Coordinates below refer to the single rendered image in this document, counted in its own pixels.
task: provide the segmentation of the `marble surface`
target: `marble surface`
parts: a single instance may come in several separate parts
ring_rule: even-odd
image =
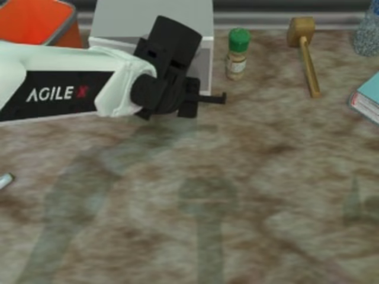
[[[379,283],[379,128],[349,94],[379,58],[315,34],[309,98],[285,31],[252,31],[244,80],[196,120],[81,117],[0,128],[1,284]]]

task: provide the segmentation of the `wooden mallet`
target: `wooden mallet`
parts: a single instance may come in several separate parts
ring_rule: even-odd
[[[319,98],[321,97],[320,87],[308,49],[314,34],[315,26],[312,17],[293,18],[287,32],[287,43],[290,47],[300,46],[311,96],[312,98]]]

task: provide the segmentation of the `mallet handle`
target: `mallet handle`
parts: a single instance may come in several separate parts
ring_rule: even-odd
[[[306,75],[310,87],[312,98],[321,97],[319,83],[317,81],[316,72],[314,71],[312,58],[309,54],[308,41],[306,37],[300,37],[300,47],[303,54],[304,64],[306,67]]]

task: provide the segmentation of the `orange box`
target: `orange box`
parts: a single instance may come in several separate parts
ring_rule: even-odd
[[[0,40],[82,48],[76,8],[58,0],[8,0],[0,6]]]

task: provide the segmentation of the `book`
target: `book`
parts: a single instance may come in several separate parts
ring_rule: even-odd
[[[351,95],[349,106],[379,124],[379,72]]]

